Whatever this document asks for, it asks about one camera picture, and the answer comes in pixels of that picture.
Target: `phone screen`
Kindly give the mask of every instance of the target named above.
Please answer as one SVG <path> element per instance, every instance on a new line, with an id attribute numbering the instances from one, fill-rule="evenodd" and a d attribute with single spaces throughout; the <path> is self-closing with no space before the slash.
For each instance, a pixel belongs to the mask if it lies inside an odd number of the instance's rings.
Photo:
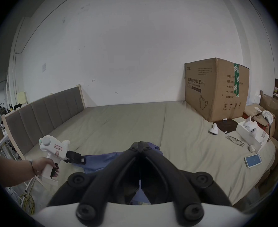
<path id="1" fill-rule="evenodd" d="M 256 164 L 261 163 L 262 160 L 261 160 L 261 158 L 259 157 L 259 155 L 256 154 L 256 155 L 247 157 L 247 158 L 246 158 L 246 162 L 247 162 L 247 165 L 248 165 L 248 166 L 254 166 L 254 165 L 256 165 Z"/>

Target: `gray upholstered headboard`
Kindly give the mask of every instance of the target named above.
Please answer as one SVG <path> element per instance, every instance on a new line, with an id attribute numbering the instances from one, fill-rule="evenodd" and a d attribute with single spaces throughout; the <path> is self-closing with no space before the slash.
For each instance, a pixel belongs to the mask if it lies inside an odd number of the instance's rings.
<path id="1" fill-rule="evenodd" d="M 41 137 L 51 133 L 83 109 L 84 103 L 79 85 L 34 101 L 6 115 L 3 121 L 5 118 L 4 124 L 9 129 L 7 130 L 9 138 L 16 143 L 23 154 L 21 157 L 24 158 Z"/>

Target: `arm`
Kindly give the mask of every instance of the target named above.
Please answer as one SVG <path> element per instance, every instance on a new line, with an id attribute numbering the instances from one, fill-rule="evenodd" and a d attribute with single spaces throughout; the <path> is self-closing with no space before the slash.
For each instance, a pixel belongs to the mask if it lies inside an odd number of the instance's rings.
<path id="1" fill-rule="evenodd" d="M 34 171 L 40 175 L 47 164 L 56 167 L 54 162 L 46 157 L 34 160 L 32 168 L 30 161 L 15 161 L 0 156 L 0 184 L 3 187 L 10 187 L 30 180 L 35 176 Z"/>

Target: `blue cloth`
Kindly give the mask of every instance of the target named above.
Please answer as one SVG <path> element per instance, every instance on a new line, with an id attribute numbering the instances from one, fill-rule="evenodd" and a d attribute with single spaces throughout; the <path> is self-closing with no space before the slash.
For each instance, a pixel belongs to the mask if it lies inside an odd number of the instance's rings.
<path id="1" fill-rule="evenodd" d="M 148 142 L 148 145 L 150 148 L 163 155 L 163 153 L 159 150 L 159 146 L 156 146 L 151 142 Z M 115 160 L 122 153 L 123 152 L 112 152 L 102 155 L 88 155 L 84 156 L 86 159 L 86 163 L 84 165 L 74 163 L 73 165 L 83 168 L 85 173 L 96 172 L 105 168 L 111 161 Z"/>
<path id="2" fill-rule="evenodd" d="M 159 146 L 156 146 L 152 144 L 151 142 L 147 142 L 150 148 L 155 150 L 156 152 L 163 155 L 163 153 L 159 150 Z M 84 165 L 82 164 L 74 164 L 75 166 L 79 166 L 84 169 L 85 173 L 91 173 L 96 172 L 99 170 L 102 170 L 105 168 L 111 161 L 115 160 L 119 155 L 121 155 L 123 152 L 112 152 L 108 154 L 102 154 L 102 155 L 88 155 L 84 156 L 86 159 L 86 163 Z M 139 205 L 142 202 L 144 203 L 150 203 L 146 195 L 141 189 L 141 180 L 139 180 L 139 190 L 136 192 L 135 196 L 131 200 L 131 203 L 133 205 Z"/>

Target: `bracelet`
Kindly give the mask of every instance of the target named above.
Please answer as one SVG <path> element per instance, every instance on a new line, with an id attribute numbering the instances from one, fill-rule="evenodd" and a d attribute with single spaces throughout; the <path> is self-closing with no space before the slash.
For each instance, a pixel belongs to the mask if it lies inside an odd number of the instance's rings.
<path id="1" fill-rule="evenodd" d="M 30 163 L 31 163 L 31 167 L 32 167 L 32 170 L 33 170 L 35 176 L 37 176 L 37 174 L 36 174 L 36 172 L 35 172 L 35 170 L 34 170 L 34 168 L 33 168 L 33 165 L 32 165 L 32 160 L 30 160 Z"/>

